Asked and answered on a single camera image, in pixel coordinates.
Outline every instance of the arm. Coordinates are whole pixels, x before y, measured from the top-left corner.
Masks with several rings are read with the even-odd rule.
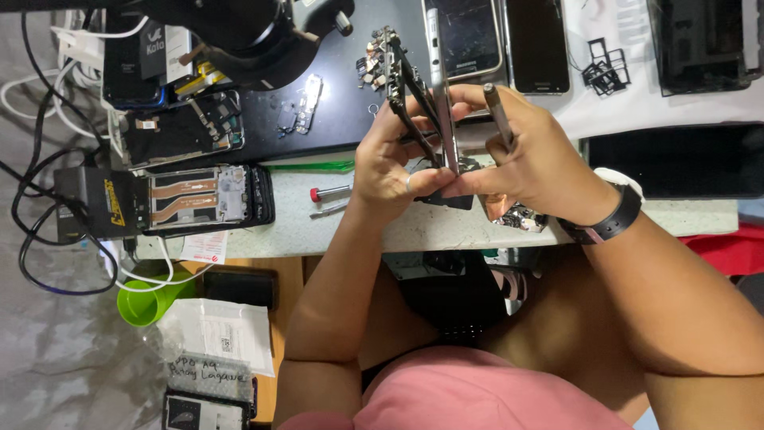
[[[452,90],[452,99],[484,106],[479,87]],[[507,194],[579,225],[607,217],[619,196],[578,157],[554,118],[517,92],[504,88],[501,96],[518,149],[497,169],[462,175],[444,195]],[[764,374],[764,319],[721,274],[644,213],[584,250],[626,322],[660,424],[764,427],[764,377],[757,376]]]
[[[410,112],[416,112],[416,102],[408,102]],[[414,197],[429,195],[454,179],[447,168],[419,171],[407,191],[409,174],[403,166],[418,151],[397,141],[404,130],[385,104],[358,146],[348,208],[286,333],[274,428],[301,412],[340,412],[352,418],[361,409],[358,352],[380,264],[382,231]]]

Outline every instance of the black watch strap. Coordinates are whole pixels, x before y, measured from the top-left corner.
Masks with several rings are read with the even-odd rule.
[[[577,226],[568,220],[558,218],[563,230],[581,245],[594,245],[621,234],[629,228],[642,209],[642,198],[629,185],[613,185],[621,194],[621,201],[616,210],[602,222],[593,226]]]

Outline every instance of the pink shirt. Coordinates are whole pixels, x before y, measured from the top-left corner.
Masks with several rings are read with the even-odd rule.
[[[572,384],[481,350],[430,347],[385,367],[352,419],[304,412],[280,430],[586,429],[629,427]]]

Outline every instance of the green cup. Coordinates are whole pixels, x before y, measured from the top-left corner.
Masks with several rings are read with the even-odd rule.
[[[173,281],[180,281],[191,276],[185,270],[177,270],[173,274]],[[167,275],[154,276],[152,279],[166,281]],[[156,284],[145,281],[133,280],[125,283],[126,287],[135,289],[153,288]],[[152,292],[129,292],[119,290],[117,294],[117,309],[119,314],[130,325],[145,327],[162,318],[162,315],[170,308],[176,298],[193,298],[196,295],[196,283],[194,279],[178,285],[165,285]]]

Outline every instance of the hand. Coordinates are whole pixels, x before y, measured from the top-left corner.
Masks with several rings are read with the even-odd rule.
[[[515,152],[508,155],[496,138],[489,140],[486,146],[500,167],[463,174],[443,188],[443,196],[506,194],[531,209],[583,226],[610,215],[619,194],[584,163],[554,116],[517,91],[505,86],[498,90],[515,135]],[[472,109],[486,107],[478,85],[452,86],[451,100]]]
[[[419,113],[414,98],[406,99],[406,106],[412,117]],[[419,127],[427,127],[424,118],[414,120]],[[414,197],[428,196],[454,180],[454,173],[447,168],[417,171],[409,179],[403,166],[421,156],[422,150],[415,142],[398,142],[405,131],[406,126],[385,102],[355,152],[355,180],[348,212],[360,212],[370,226],[384,228],[406,210]],[[407,179],[410,192],[406,189]]]

